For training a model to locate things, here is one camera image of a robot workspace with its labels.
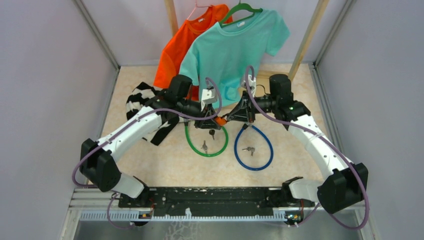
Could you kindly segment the black padlock keys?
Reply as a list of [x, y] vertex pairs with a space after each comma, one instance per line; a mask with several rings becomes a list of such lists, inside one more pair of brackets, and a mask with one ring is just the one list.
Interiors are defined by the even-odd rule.
[[214, 129], [210, 129], [208, 133], [212, 137], [212, 139], [215, 140], [215, 133], [216, 133], [216, 131]]

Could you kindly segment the orange padlock with keys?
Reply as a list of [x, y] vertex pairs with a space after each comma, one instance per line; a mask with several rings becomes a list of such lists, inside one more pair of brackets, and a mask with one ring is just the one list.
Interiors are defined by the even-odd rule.
[[213, 120], [216, 122], [217, 125], [219, 125], [221, 127], [224, 126], [224, 125], [226, 125], [227, 122], [228, 122], [228, 120], [226, 119], [226, 116], [225, 115], [223, 115], [223, 116], [216, 116]]

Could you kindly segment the blue cable lock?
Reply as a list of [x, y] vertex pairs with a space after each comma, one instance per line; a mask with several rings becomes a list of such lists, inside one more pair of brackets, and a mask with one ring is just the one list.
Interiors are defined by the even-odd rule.
[[[239, 140], [240, 140], [240, 138], [241, 138], [241, 136], [242, 136], [242, 134], [244, 133], [244, 131], [246, 131], [248, 128], [252, 128], [253, 130], [255, 130], [258, 134], [260, 134], [261, 135], [261, 137], [266, 141], [266, 143], [267, 143], [267, 145], [268, 145], [268, 148], [269, 148], [269, 159], [268, 159], [268, 161], [266, 162], [266, 164], [264, 164], [263, 166], [260, 166], [260, 167], [252, 167], [252, 166], [249, 166], [249, 165], [247, 165], [247, 164], [245, 164], [243, 161], [242, 161], [242, 159], [240, 158], [240, 156], [239, 156], [239, 153], [238, 153], [238, 143], [239, 143]], [[247, 169], [247, 170], [249, 170], [249, 171], [255, 171], [255, 172], [257, 172], [257, 171], [262, 171], [262, 170], [264, 170], [264, 169], [266, 169], [266, 168], [268, 168], [271, 164], [272, 164], [272, 162], [273, 162], [273, 160], [274, 160], [274, 148], [273, 148], [273, 145], [272, 145], [272, 143], [271, 143], [271, 141], [270, 141], [270, 139], [259, 129], [259, 128], [257, 128], [256, 126], [254, 126], [254, 125], [252, 125], [252, 124], [247, 124], [247, 123], [244, 123], [243, 124], [243, 126], [241, 127], [241, 129], [240, 129], [240, 131], [238, 132], [238, 134], [236, 135], [236, 137], [235, 137], [235, 140], [234, 140], [234, 146], [233, 146], [233, 152], [234, 152], [234, 156], [235, 156], [235, 159], [237, 160], [237, 162], [243, 167], [243, 168], [245, 168], [245, 169]]]

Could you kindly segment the green lock keys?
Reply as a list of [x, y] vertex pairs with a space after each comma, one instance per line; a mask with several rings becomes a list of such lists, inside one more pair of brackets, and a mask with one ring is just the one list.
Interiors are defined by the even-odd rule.
[[208, 154], [208, 146], [206, 144], [206, 140], [203, 141], [202, 149], [204, 150], [205, 154]]

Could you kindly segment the green cable lock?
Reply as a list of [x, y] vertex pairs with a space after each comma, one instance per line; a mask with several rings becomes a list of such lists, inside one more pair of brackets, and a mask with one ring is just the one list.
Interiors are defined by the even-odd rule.
[[189, 121], [188, 121], [187, 119], [185, 119], [185, 120], [183, 121], [183, 125], [184, 125], [184, 133], [185, 133], [186, 141], [187, 141], [188, 145], [190, 146], [190, 148], [191, 148], [191, 149], [192, 149], [192, 150], [193, 150], [196, 154], [198, 154], [198, 155], [200, 155], [200, 156], [202, 156], [202, 157], [212, 158], [212, 157], [219, 156], [220, 154], [222, 154], [222, 153], [223, 153], [223, 152], [227, 149], [228, 144], [229, 144], [229, 134], [228, 134], [228, 131], [227, 131], [227, 129], [226, 129], [225, 127], [222, 127], [222, 128], [221, 128], [221, 129], [222, 129], [222, 131], [224, 132], [224, 136], [225, 136], [225, 142], [224, 142], [223, 147], [222, 147], [220, 150], [218, 150], [217, 152], [213, 152], [213, 153], [205, 154], [205, 152], [201, 152], [200, 150], [198, 150], [198, 149], [194, 146], [194, 144], [192, 143], [191, 138], [190, 138], [190, 132], [189, 132]]

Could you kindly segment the blue lock keys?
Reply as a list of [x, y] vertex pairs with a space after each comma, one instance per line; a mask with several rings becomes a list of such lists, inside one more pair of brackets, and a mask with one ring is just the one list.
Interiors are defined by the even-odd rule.
[[250, 152], [250, 155], [251, 156], [253, 156], [254, 155], [254, 153], [255, 153], [255, 148], [254, 147], [251, 147], [251, 146], [248, 146], [248, 147], [246, 147], [246, 148], [243, 148], [242, 149], [243, 151], [247, 151], [247, 152]]

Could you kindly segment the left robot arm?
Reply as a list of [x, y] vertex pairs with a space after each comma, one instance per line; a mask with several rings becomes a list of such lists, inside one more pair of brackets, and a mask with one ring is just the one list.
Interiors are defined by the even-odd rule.
[[112, 133], [81, 144], [80, 161], [72, 174], [80, 172], [91, 183], [87, 188], [101, 192], [127, 195], [132, 203], [144, 207], [149, 203], [147, 185], [135, 176], [122, 173], [117, 162], [137, 141], [158, 130], [171, 117], [182, 117], [196, 122], [212, 121], [222, 108], [222, 96], [217, 84], [207, 77], [206, 89], [199, 102], [187, 99], [192, 80], [178, 74], [168, 88], [151, 98], [127, 122]]

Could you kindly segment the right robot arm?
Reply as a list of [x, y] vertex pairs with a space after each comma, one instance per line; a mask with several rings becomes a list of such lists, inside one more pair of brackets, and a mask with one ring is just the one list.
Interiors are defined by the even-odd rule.
[[294, 177], [282, 184], [281, 199], [287, 206], [295, 206], [301, 199], [320, 203], [335, 214], [365, 199], [368, 169], [364, 164], [352, 163], [330, 147], [330, 141], [317, 126], [309, 109], [294, 99], [291, 81], [286, 74], [269, 77], [270, 93], [252, 101], [247, 91], [236, 107], [226, 114], [227, 121], [253, 123], [256, 115], [273, 113], [284, 128], [296, 137], [317, 164], [323, 180]]

